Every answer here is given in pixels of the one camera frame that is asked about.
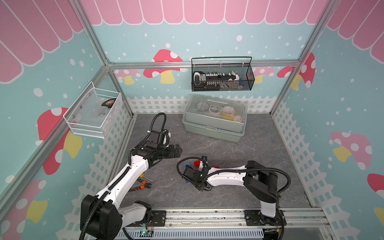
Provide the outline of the blue red lego assembly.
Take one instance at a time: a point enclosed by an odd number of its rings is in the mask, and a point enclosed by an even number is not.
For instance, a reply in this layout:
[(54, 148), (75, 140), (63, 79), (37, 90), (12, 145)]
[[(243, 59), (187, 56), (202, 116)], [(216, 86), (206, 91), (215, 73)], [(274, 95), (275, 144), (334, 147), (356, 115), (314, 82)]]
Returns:
[(195, 168), (198, 168), (199, 170), (201, 170), (202, 167), (203, 167), (203, 162), (202, 162), (202, 161), (195, 161), (195, 162), (193, 163), (193, 165), (194, 165)]

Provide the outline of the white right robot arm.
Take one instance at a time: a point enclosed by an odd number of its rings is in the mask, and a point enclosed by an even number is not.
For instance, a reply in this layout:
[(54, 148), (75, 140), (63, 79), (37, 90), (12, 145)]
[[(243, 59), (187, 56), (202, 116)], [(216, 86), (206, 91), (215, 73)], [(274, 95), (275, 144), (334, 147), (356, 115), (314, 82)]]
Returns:
[(198, 169), (185, 166), (182, 172), (180, 165), (186, 160), (189, 158), (177, 163), (177, 172), (197, 190), (210, 191), (218, 186), (244, 187), (261, 203), (261, 209), (255, 217), (248, 217), (249, 220), (261, 226), (286, 225), (279, 209), (281, 193), (287, 190), (292, 182), (286, 172), (265, 167), (255, 161), (248, 161), (246, 165), (237, 168), (221, 169), (210, 167), (202, 158), (199, 159)]

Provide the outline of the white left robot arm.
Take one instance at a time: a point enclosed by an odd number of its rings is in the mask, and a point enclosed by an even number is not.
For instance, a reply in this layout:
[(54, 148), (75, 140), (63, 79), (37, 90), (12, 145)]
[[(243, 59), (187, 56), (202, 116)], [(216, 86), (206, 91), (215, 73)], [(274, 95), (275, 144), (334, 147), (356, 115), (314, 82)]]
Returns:
[(79, 239), (86, 235), (98, 240), (113, 240), (121, 229), (133, 223), (147, 226), (151, 223), (152, 206), (136, 201), (128, 207), (122, 207), (126, 194), (147, 169), (162, 159), (179, 158), (180, 145), (167, 147), (139, 146), (132, 150), (131, 161), (96, 195), (87, 195), (81, 203)]

